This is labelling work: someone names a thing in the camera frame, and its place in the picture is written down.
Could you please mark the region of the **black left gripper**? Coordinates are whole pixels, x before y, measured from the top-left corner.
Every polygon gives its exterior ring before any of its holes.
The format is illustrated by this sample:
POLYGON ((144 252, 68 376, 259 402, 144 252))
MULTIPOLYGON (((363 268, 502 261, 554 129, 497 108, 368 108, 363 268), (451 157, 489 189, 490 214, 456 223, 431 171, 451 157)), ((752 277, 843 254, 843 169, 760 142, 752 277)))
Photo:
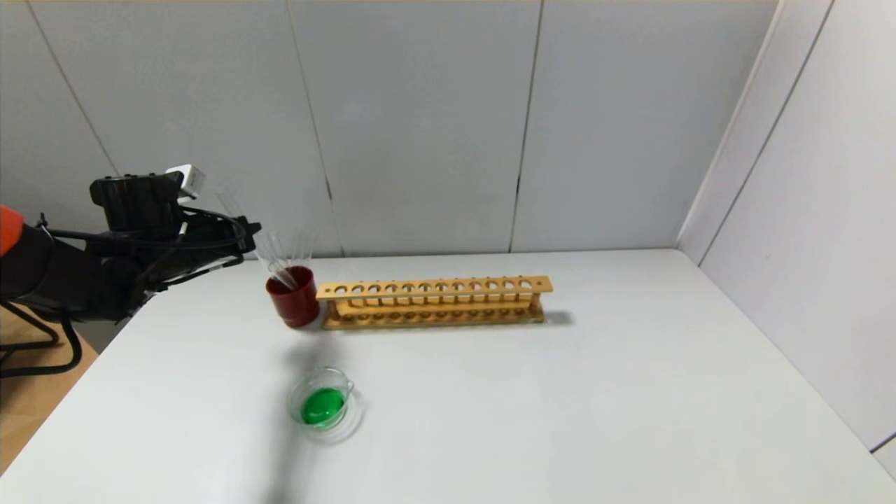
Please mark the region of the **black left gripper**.
POLYGON ((185 222, 188 229, 183 243, 227 242, 218 248, 183 250, 183 255, 192 263, 214 263, 252 252, 255 250, 253 235, 262 229, 262 224, 244 216, 186 215, 185 222))

